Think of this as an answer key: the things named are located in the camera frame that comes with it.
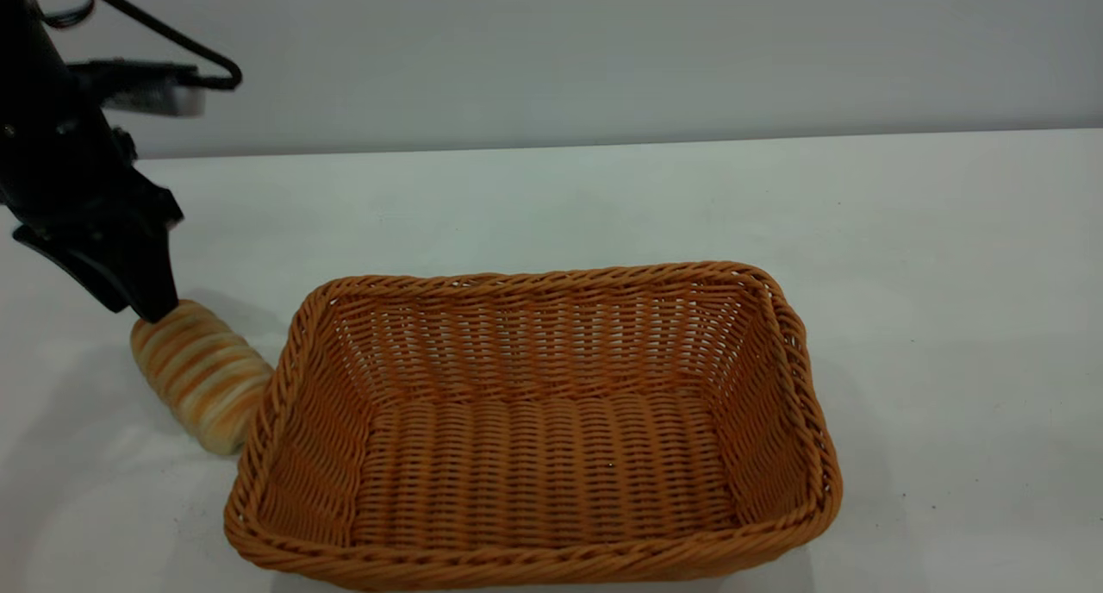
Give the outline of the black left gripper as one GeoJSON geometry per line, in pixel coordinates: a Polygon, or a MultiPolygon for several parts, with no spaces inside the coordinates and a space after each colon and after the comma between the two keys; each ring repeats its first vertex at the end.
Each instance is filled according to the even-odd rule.
{"type": "Polygon", "coordinates": [[[133,168],[133,137],[103,106],[181,114],[181,67],[3,68],[3,204],[13,240],[67,272],[111,313],[157,323],[176,310],[170,231],[183,213],[169,190],[133,168]],[[133,217],[93,236],[90,251],[63,228],[133,217]]]}

